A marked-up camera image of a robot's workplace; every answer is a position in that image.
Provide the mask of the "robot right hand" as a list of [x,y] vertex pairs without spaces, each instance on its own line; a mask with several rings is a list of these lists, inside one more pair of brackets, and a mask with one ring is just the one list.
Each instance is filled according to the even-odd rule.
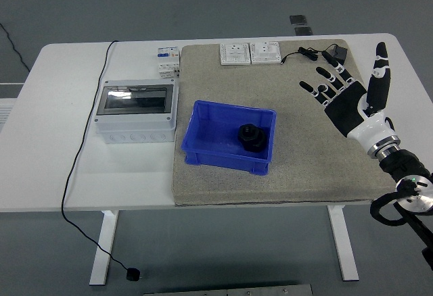
[[329,84],[321,84],[316,89],[304,81],[299,85],[324,107],[325,114],[337,130],[346,138],[358,141],[370,154],[386,144],[399,144],[390,120],[384,115],[391,79],[386,44],[380,42],[376,47],[368,87],[364,87],[328,52],[322,51],[321,54],[338,75],[318,67],[317,73]]

